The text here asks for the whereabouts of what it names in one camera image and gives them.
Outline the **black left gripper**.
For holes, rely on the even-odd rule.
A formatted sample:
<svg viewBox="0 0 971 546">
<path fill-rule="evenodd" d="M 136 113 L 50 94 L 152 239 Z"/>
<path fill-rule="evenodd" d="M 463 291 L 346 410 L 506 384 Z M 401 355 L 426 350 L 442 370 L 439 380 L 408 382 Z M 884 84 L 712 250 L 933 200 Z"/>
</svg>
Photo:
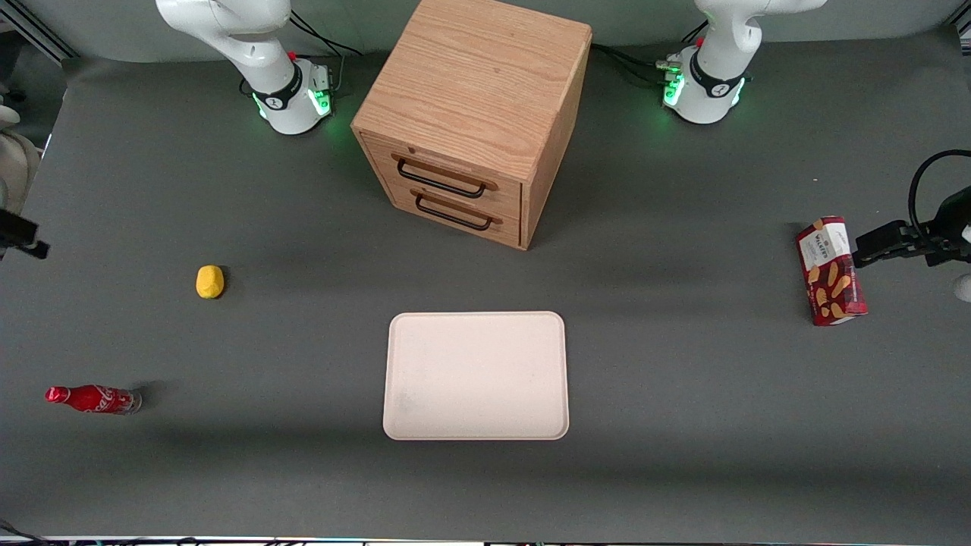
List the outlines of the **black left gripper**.
<svg viewBox="0 0 971 546">
<path fill-rule="evenodd" d="M 970 262 L 969 222 L 970 189 L 951 194 L 938 207 L 934 218 L 918 222 L 916 194 L 910 190 L 910 221 L 916 232 L 912 244 L 912 228 L 905 221 L 891 221 L 856 238 L 853 264 L 868 267 L 889 259 L 908 259 L 922 256 L 928 267 L 946 262 Z"/>
</svg>

